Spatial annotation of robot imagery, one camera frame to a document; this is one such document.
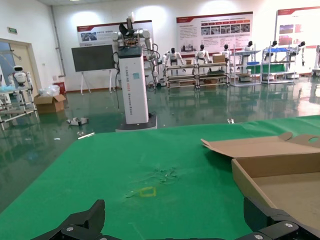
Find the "poster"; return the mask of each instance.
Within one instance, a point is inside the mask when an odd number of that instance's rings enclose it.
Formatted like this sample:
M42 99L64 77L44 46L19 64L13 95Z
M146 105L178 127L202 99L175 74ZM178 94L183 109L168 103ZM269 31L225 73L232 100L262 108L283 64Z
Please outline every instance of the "poster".
M300 53L296 59L296 71L309 73L316 60L316 47L320 45L320 31L317 29L320 6L281 9L277 11L275 39L279 47L296 46L305 41L304 61Z
M119 25L121 22L107 23L99 25L78 26L77 33L80 47L89 47L96 45L112 45L111 34L113 32L119 32ZM152 28L152 21L136 21L132 24L135 30L148 30L150 36L153 39L154 32Z
M242 49L252 37L253 12L177 17L178 50L182 56L194 56L200 45L210 54L219 53L228 44Z
M297 45L305 41L309 47L320 44L320 31L315 27L320 6L277 11L275 39L279 46Z

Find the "yellow tape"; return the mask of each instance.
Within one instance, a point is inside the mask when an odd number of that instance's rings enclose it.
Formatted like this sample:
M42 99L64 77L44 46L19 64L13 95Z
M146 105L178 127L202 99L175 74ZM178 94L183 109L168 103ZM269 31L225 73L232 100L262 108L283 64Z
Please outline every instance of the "yellow tape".
M150 190L153 190L153 192L152 193L144 193L144 192L150 191ZM139 195L142 198L155 197L157 195L157 190L154 186L147 186L147 187L141 188L139 190Z

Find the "green mat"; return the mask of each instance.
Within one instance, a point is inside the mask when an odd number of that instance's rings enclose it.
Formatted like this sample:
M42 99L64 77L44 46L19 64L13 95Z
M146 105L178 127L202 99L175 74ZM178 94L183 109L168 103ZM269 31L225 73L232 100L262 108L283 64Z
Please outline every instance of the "green mat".
M78 140L0 215L1 239L34 238L97 199L106 202L102 232L123 240L238 238L251 231L230 158L203 147L200 139L320 135L319 122L311 116Z
M251 74L260 74L261 73L261 65L247 66L246 69L251 69ZM264 74L267 74L269 71L269 65L263 64L262 71ZM285 71L286 71L286 67L284 64L270 65L270 73L280 73L280 72L285 72Z

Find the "screw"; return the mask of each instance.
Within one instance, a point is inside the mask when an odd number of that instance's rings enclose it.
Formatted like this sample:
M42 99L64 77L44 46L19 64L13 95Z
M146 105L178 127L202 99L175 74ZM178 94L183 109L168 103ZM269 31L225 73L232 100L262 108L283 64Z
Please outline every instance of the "screw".
M264 237L261 236L261 235L254 235L254 237L255 237L256 239L258 239L258 240L264 239Z

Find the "exit sign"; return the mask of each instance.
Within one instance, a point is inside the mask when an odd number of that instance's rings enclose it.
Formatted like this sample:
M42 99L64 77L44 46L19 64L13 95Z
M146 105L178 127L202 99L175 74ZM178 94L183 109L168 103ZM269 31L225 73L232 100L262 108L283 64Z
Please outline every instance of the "exit sign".
M12 28L12 27L7 27L7 28L8 28L8 32L9 32L9 33L11 33L11 34L18 34L17 29Z

